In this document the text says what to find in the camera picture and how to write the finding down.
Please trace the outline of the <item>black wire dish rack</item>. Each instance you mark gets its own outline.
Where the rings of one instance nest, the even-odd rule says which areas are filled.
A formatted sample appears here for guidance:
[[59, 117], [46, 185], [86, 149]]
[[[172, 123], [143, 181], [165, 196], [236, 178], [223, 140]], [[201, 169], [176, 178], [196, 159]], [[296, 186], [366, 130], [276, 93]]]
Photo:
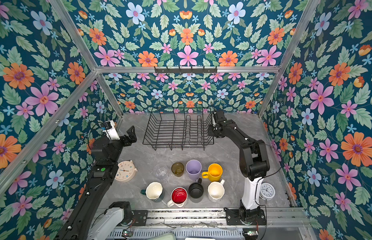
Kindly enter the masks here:
[[214, 144], [208, 134], [212, 124], [204, 108], [165, 108], [150, 112], [143, 144], [157, 149], [205, 149]]

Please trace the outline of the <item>clear plastic cup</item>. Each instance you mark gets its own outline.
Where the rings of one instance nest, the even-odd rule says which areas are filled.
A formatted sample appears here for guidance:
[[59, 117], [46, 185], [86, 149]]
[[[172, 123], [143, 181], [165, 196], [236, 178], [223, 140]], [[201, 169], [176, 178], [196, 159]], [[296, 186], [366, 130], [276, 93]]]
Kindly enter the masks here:
[[160, 181], [165, 181], [168, 176], [168, 169], [166, 167], [159, 167], [155, 170], [155, 175]]

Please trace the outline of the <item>dark green mug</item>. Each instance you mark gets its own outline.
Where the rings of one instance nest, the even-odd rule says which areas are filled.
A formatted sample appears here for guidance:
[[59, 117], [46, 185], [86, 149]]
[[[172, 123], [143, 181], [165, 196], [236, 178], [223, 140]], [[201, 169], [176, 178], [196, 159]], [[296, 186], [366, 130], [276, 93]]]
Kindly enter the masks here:
[[141, 190], [141, 194], [153, 202], [160, 202], [164, 199], [165, 191], [161, 183], [152, 182], [146, 189]]

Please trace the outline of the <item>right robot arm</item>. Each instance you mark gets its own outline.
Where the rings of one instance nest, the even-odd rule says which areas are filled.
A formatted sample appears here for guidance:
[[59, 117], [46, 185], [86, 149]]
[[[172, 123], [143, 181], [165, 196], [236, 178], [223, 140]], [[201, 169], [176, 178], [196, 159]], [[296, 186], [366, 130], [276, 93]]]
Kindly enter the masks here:
[[208, 135], [216, 138], [229, 138], [239, 149], [239, 168], [244, 176], [243, 196], [238, 210], [243, 223], [251, 223], [264, 216], [259, 204], [263, 179], [270, 170], [266, 144], [242, 131], [236, 122], [225, 117], [223, 111], [212, 112], [212, 123]]

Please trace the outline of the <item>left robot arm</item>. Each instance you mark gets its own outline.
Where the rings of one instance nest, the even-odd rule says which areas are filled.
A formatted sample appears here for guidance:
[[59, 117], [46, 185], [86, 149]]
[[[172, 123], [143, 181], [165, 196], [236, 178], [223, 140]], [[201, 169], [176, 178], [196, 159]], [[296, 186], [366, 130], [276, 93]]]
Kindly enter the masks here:
[[129, 224], [133, 220], [130, 203], [122, 201], [113, 203], [104, 216], [95, 225], [92, 224], [104, 195], [115, 180], [123, 148], [137, 142], [134, 126], [123, 136], [119, 136], [110, 124], [105, 127], [102, 137], [93, 144], [95, 163], [88, 174], [85, 190], [69, 219], [57, 233], [57, 240], [105, 240], [117, 225]]

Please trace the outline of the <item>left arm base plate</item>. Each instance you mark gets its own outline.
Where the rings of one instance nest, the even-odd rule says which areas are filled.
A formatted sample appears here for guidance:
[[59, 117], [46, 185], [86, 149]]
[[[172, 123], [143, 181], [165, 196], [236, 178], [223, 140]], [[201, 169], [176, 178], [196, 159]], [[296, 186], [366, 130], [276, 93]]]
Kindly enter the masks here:
[[127, 211], [122, 222], [119, 223], [121, 227], [143, 227], [146, 226], [148, 220], [148, 210], [132, 210]]

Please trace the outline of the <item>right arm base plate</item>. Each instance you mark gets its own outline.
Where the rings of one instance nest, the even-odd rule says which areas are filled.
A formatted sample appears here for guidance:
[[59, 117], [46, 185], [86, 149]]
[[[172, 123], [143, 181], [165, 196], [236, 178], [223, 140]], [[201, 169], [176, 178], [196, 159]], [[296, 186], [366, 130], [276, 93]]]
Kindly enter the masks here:
[[223, 209], [226, 215], [226, 224], [229, 226], [239, 225], [258, 225], [266, 226], [267, 220], [264, 210], [260, 207], [254, 210], [246, 210], [244, 207], [239, 209]]

